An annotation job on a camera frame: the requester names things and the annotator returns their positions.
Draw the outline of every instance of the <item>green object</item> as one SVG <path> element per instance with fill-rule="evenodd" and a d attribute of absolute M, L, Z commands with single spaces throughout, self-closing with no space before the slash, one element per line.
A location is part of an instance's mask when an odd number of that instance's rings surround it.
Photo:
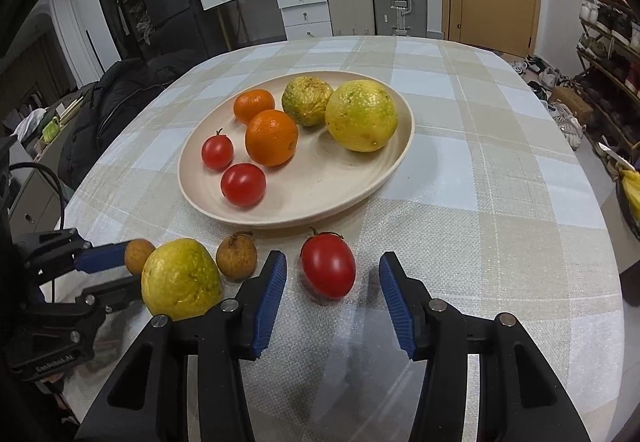
<path fill-rule="evenodd" d="M 300 126 L 324 123 L 324 109 L 334 90 L 317 77 L 300 76 L 287 84 L 282 109 Z"/>
<path fill-rule="evenodd" d="M 201 316 L 222 300 L 218 266 L 192 238 L 161 245 L 142 270 L 142 299 L 153 315 L 174 321 Z"/>
<path fill-rule="evenodd" d="M 42 129 L 42 138 L 47 144 L 51 144 L 60 133 L 60 120 L 58 117 L 51 119 L 51 122 Z"/>
<path fill-rule="evenodd" d="M 346 149 L 371 152 L 396 132 L 398 113 L 383 85 L 356 80 L 344 83 L 329 98 L 325 121 L 329 133 Z"/>

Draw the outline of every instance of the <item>mandarin orange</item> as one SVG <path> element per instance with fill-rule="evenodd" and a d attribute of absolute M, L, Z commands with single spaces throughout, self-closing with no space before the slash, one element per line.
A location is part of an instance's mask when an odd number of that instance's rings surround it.
<path fill-rule="evenodd" d="M 236 97 L 234 101 L 234 115 L 243 124 L 249 124 L 256 115 L 264 110 L 272 110 L 276 101 L 267 90 L 256 88 L 248 90 Z"/>
<path fill-rule="evenodd" d="M 246 127 L 244 146 L 252 160 L 267 167 L 279 166 L 296 151 L 298 127 L 280 110 L 260 112 Z"/>

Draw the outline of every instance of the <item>yellow bag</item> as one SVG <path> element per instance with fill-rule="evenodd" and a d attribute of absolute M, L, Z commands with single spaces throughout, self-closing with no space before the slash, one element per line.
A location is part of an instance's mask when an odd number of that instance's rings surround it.
<path fill-rule="evenodd" d="M 640 173 L 628 169 L 623 169 L 620 173 L 622 174 L 622 187 L 625 190 L 626 199 L 629 201 L 631 212 L 636 222 L 640 222 Z"/>

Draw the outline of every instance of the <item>black jacket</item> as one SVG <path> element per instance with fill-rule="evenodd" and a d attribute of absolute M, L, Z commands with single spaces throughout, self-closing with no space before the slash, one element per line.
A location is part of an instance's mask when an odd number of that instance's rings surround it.
<path fill-rule="evenodd" d="M 114 63 L 87 93 L 67 137 L 58 176 L 71 189 L 78 186 L 114 139 L 168 85 L 198 63 L 196 53 L 182 50 L 145 63 L 125 59 Z"/>

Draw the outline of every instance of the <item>tomato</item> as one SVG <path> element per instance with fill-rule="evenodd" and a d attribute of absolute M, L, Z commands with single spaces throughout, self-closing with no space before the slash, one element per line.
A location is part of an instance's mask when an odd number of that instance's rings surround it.
<path fill-rule="evenodd" d="M 234 157 L 234 145 L 228 136 L 220 135 L 221 131 L 209 137 L 200 151 L 202 161 L 209 169 L 222 169 L 231 164 Z"/>
<path fill-rule="evenodd" d="M 356 262 L 349 245 L 335 232 L 321 232 L 302 246 L 302 269 L 311 286 L 323 296 L 340 299 L 356 279 Z"/>
<path fill-rule="evenodd" d="M 264 173 L 254 164 L 235 164 L 225 171 L 220 181 L 222 194 L 239 207 L 257 204 L 266 187 Z"/>

